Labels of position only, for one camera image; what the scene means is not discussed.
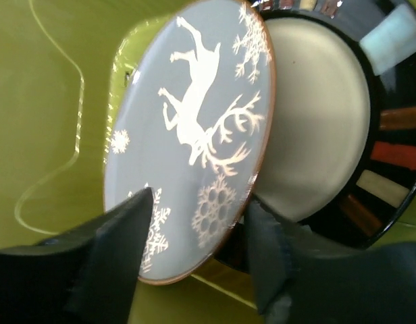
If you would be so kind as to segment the cream plate with dark striped rim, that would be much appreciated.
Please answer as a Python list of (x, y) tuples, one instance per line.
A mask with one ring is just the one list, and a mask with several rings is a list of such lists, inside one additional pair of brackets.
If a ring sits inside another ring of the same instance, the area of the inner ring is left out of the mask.
[(249, 198), (365, 249), (416, 195), (411, 1), (253, 1), (275, 47), (277, 97)]

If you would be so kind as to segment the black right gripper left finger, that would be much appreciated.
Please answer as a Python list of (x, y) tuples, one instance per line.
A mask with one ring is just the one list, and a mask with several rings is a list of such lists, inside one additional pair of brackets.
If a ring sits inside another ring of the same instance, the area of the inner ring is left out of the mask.
[(0, 249), (0, 323), (126, 323), (152, 211), (144, 188), (67, 232)]

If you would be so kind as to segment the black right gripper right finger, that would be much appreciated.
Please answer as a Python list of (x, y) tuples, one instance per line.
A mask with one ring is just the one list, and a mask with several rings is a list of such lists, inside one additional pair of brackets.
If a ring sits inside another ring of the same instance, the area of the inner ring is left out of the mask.
[(266, 323), (416, 323), (416, 242), (356, 250), (263, 207), (244, 213), (255, 304)]

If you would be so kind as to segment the grey reindeer plate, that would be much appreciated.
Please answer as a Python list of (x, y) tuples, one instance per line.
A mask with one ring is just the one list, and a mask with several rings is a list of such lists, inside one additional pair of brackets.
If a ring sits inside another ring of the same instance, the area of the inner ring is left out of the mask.
[(142, 188), (153, 195), (141, 281), (189, 276), (240, 219), (269, 137), (273, 56), (248, 1), (196, 1), (138, 62), (110, 134), (103, 201), (110, 210)]

